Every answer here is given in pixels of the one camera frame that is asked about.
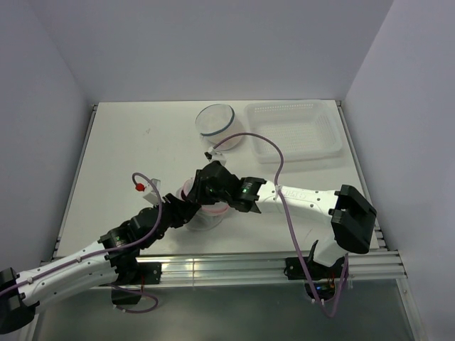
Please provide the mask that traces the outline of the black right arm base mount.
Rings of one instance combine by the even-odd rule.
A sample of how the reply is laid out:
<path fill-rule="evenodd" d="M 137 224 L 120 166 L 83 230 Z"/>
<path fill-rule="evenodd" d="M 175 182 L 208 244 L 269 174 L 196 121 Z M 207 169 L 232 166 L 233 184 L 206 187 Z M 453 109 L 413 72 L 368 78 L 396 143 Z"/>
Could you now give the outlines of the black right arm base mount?
<path fill-rule="evenodd" d="M 325 301 L 334 298 L 338 280 L 343 279 L 346 281 L 348 279 L 349 272 L 345 258 L 340 258 L 332 267 L 322 266 L 309 261 L 308 257 L 304 257 L 304 261 L 306 262 L 307 271 L 311 276 L 319 298 Z M 305 281 L 306 293 L 311 299 L 315 299 L 298 257 L 288 257 L 285 259 L 284 275 L 289 281 Z"/>

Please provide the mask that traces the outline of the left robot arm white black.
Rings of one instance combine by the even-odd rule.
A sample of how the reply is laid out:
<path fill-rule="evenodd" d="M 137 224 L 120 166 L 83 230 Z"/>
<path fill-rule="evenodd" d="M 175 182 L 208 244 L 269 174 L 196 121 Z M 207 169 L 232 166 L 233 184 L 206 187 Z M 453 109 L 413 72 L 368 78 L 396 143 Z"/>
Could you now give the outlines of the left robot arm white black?
<path fill-rule="evenodd" d="M 184 226 L 200 207 L 168 194 L 70 256 L 28 271 L 1 270 L 1 334 L 21 329 L 38 311 L 68 296 L 135 281 L 140 251 L 162 239 L 168 228 Z"/>

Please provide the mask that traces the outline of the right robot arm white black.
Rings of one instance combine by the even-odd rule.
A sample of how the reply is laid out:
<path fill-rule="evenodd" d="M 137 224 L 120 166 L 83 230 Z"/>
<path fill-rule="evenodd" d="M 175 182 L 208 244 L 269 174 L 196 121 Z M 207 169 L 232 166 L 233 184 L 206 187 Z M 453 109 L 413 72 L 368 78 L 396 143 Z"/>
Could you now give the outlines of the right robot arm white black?
<path fill-rule="evenodd" d="M 322 277 L 347 253 L 367 254 L 377 211 L 353 186 L 339 190 L 305 190 L 280 186 L 264 178 L 238 178 L 214 161 L 197 170 L 185 200 L 199 205 L 224 202 L 238 212 L 283 213 L 330 227 L 331 233 L 314 242 L 308 269 Z"/>

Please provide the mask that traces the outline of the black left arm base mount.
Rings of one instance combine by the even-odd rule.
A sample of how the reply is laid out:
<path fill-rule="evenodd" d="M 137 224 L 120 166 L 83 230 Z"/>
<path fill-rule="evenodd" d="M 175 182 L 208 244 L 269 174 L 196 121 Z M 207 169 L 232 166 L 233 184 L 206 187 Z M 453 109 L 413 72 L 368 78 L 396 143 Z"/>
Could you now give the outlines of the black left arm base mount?
<path fill-rule="evenodd" d="M 139 262 L 137 270 L 129 280 L 121 280 L 114 283 L 115 286 L 124 288 L 127 291 L 109 286 L 112 304 L 116 307 L 127 309 L 135 306 L 144 298 L 141 293 L 145 292 L 146 286 L 160 284 L 161 274 L 161 262 Z"/>

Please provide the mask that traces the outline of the grey trimmed mesh laundry bag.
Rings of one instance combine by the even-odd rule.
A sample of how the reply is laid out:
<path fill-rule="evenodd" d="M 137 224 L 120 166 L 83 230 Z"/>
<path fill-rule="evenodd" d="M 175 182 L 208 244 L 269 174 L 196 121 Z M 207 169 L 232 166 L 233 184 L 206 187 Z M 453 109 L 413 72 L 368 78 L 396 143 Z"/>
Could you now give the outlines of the grey trimmed mesh laundry bag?
<path fill-rule="evenodd" d="M 228 104 L 212 104 L 202 109 L 195 119 L 195 126 L 202 140 L 212 146 L 245 131 L 234 109 Z"/>

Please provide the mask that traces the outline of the pink trimmed mesh laundry bag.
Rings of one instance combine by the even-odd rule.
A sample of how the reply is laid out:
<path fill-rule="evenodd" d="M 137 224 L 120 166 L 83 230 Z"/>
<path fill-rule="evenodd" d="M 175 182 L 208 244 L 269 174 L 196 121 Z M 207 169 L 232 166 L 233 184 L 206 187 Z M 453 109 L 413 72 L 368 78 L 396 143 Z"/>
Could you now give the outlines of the pink trimmed mesh laundry bag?
<path fill-rule="evenodd" d="M 189 194 L 193 186 L 193 178 L 189 178 L 181 188 L 176 191 L 178 199 L 183 200 Z M 214 205 L 203 205 L 189 223 L 185 225 L 186 229 L 193 232 L 203 232 L 213 229 L 219 225 L 230 207 L 224 202 L 218 202 Z"/>

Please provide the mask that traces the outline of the beige bra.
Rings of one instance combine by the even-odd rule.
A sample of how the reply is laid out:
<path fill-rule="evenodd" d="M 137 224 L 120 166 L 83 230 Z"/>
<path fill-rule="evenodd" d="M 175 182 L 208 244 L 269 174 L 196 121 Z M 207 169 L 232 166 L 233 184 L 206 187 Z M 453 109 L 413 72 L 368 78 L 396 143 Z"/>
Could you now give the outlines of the beige bra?
<path fill-rule="evenodd" d="M 245 131 L 233 108 L 227 104 L 210 106 L 209 114 L 210 136 L 206 136 L 206 139 L 213 145 L 229 136 Z"/>

